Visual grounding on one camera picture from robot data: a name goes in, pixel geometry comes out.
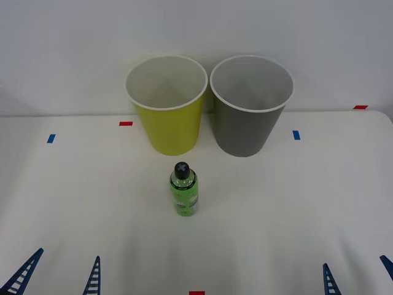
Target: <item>tape marker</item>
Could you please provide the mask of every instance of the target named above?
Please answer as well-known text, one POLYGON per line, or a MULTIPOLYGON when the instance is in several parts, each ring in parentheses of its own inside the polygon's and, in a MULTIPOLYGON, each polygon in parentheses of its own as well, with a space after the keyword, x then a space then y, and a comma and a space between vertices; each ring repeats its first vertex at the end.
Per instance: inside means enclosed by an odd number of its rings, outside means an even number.
POLYGON ((119 123, 119 126, 132 126, 133 122, 132 121, 123 121, 119 123))
POLYGON ((367 109, 368 106, 357 105, 354 109, 367 109))
POLYGON ((292 133, 294 134, 294 138, 295 140, 300 140, 300 135, 299 135, 299 131, 297 130, 293 130, 292 133))
POLYGON ((55 139, 56 134, 51 134, 49 135, 47 143, 53 143, 53 140, 55 139))

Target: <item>blue ladder graphic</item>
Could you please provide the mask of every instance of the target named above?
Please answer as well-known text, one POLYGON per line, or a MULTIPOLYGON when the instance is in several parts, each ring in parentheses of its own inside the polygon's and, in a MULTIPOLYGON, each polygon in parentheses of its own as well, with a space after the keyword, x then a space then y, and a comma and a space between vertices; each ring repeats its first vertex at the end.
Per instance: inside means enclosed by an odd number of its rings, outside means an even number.
POLYGON ((393 280, 393 262, 391 262, 385 255, 379 257, 387 270, 387 273, 391 276, 393 280))
POLYGON ((1 288, 10 294, 22 295, 44 250, 38 249, 1 288))
POLYGON ((97 256, 94 262, 93 269, 91 270, 90 276, 88 278, 85 291, 83 295, 86 294, 96 294, 99 295, 101 289, 101 263, 99 256, 97 256))
POLYGON ((336 281, 333 278, 333 275, 329 269, 327 264, 324 264, 324 285, 325 285, 325 295, 341 295, 340 290, 336 284, 336 281))

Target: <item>bottle label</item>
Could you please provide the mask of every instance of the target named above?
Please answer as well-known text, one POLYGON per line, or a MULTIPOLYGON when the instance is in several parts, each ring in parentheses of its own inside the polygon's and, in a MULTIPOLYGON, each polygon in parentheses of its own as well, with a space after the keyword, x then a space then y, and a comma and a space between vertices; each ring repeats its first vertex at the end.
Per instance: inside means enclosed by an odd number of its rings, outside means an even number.
POLYGON ((181 216, 191 216, 197 211, 198 203, 198 178, 187 187, 177 187, 171 181, 171 191, 177 213, 181 216))

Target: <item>yellow paper cup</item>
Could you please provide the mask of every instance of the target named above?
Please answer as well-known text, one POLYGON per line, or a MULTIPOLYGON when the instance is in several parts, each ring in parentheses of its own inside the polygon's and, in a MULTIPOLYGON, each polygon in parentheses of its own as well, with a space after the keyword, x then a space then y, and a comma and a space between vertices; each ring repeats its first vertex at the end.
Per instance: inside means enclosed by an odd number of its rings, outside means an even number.
POLYGON ((194 147, 207 86, 204 68, 179 55, 155 57, 130 71, 126 92, 154 149, 180 155, 194 147))

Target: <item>gray paper cup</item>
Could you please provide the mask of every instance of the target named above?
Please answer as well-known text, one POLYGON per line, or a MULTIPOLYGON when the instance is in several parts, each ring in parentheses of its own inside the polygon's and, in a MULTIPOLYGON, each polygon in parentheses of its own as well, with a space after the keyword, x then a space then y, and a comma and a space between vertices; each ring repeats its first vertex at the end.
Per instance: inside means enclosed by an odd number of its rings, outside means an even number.
POLYGON ((255 55, 221 61, 210 84, 217 144, 237 157, 261 150, 294 91, 292 76, 283 66, 255 55))

